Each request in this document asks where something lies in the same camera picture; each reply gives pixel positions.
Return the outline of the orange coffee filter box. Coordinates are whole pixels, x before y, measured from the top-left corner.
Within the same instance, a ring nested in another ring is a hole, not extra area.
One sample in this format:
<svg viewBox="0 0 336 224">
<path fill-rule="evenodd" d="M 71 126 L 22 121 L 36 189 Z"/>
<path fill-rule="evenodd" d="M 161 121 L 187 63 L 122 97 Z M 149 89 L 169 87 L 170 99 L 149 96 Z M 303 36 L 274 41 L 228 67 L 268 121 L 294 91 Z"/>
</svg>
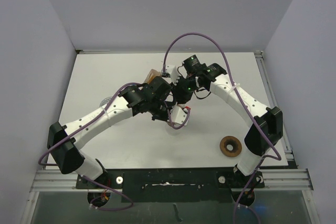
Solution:
<svg viewBox="0 0 336 224">
<path fill-rule="evenodd" d="M 144 80 L 144 83 L 150 83 L 155 77 L 161 77 L 162 74 L 161 72 L 155 70 L 155 69 L 151 69 L 147 75 L 147 77 Z"/>
</svg>

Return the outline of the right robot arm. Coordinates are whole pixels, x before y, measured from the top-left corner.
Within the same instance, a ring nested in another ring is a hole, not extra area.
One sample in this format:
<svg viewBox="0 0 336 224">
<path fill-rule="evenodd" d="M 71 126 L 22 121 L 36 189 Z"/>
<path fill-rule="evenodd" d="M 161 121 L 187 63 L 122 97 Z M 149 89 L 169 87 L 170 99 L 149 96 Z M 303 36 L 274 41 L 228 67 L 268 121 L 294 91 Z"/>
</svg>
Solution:
<svg viewBox="0 0 336 224">
<path fill-rule="evenodd" d="M 246 122 L 249 131 L 244 138 L 246 149 L 237 163 L 234 182 L 241 187 L 253 179 L 252 173 L 261 159 L 283 137 L 283 114 L 278 107 L 262 104 L 237 83 L 232 83 L 227 71 L 217 63 L 200 63 L 196 55 L 182 62 L 187 73 L 183 77 L 177 67 L 167 65 L 165 72 L 172 81 L 175 101 L 186 104 L 193 93 L 204 88 L 218 96 L 234 109 Z"/>
</svg>

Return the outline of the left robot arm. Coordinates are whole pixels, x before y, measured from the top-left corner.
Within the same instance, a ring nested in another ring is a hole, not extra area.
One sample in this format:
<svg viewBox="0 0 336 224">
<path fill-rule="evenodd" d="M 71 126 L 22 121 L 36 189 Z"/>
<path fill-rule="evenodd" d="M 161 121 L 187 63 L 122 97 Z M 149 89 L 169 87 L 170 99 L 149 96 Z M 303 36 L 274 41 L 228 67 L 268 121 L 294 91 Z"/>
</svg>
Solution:
<svg viewBox="0 0 336 224">
<path fill-rule="evenodd" d="M 161 77 L 155 77 L 150 83 L 126 84 L 107 104 L 93 112 L 64 125 L 59 122 L 52 124 L 47 148 L 61 173 L 76 172 L 88 177 L 88 182 L 94 187 L 104 186 L 107 175 L 101 163 L 81 149 L 114 124 L 139 113 L 151 113 L 153 120 L 167 121 L 164 101 L 171 89 L 172 86 Z"/>
</svg>

